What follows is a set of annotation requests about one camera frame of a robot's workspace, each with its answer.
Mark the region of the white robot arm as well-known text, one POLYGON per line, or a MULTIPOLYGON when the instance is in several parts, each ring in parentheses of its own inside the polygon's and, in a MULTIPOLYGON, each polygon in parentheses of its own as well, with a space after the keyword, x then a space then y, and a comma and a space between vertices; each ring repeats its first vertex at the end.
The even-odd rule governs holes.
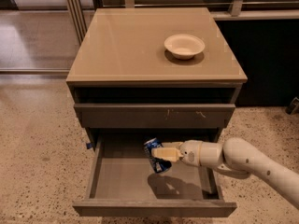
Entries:
POLYGON ((242 138, 230 138, 224 143, 198 140, 163 143, 149 154, 165 161, 210 168, 238 179, 255 175, 299 208, 299 174, 271 160, 242 138))

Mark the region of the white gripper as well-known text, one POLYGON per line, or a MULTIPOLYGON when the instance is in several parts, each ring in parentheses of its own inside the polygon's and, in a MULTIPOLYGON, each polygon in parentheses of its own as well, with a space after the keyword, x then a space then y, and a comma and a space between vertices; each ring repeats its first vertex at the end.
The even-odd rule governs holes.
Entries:
POLYGON ((218 167, 223 164, 222 144, 189 140, 162 142, 163 147, 153 148, 151 155, 165 161, 180 159, 190 166, 218 167))

